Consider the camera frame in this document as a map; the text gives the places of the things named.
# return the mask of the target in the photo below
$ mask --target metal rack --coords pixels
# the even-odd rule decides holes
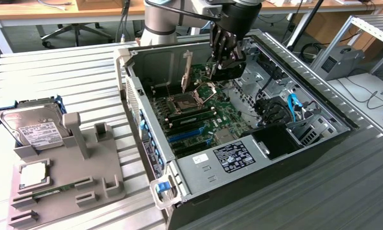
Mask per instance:
[[[326,48],[326,51],[314,61],[312,65],[313,70],[317,70],[325,63],[333,48],[338,45],[341,38],[344,37],[345,33],[349,31],[349,28],[351,25],[355,25],[357,27],[359,27],[363,31],[370,33],[370,35],[373,35],[375,38],[378,38],[383,42],[383,14],[350,16],[337,36],[334,37],[332,44]],[[383,58],[381,59],[378,64],[374,66],[374,68],[370,70],[370,72],[371,73],[375,72],[382,64],[383,64]]]

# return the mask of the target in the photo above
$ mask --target hard drive label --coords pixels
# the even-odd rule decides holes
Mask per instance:
[[[61,142],[61,134],[53,122],[25,126],[20,131],[33,147]]]
[[[216,149],[214,154],[228,173],[256,163],[256,160],[241,141]]]

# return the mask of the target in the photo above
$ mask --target aluminum workbench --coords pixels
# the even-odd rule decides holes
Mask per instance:
[[[67,110],[81,112],[81,128],[100,121],[113,127],[128,190],[124,200],[36,229],[165,229],[119,98],[112,62],[117,46],[108,44],[0,57],[0,97],[23,100],[57,93],[64,97]],[[284,47],[277,53],[286,61],[300,62]],[[351,102],[342,95],[336,96],[334,88],[317,83],[312,74],[308,76],[306,80],[361,126],[359,130],[312,166],[184,229],[383,229],[381,126],[358,109],[350,108]],[[16,93],[15,88],[25,91]],[[12,137],[0,129],[0,230],[7,225],[12,144]]]

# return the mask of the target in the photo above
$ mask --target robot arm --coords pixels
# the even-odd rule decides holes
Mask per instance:
[[[264,0],[145,0],[145,31],[141,45],[176,42],[176,26],[202,27],[210,22],[212,80],[238,78],[245,70],[242,39]]]

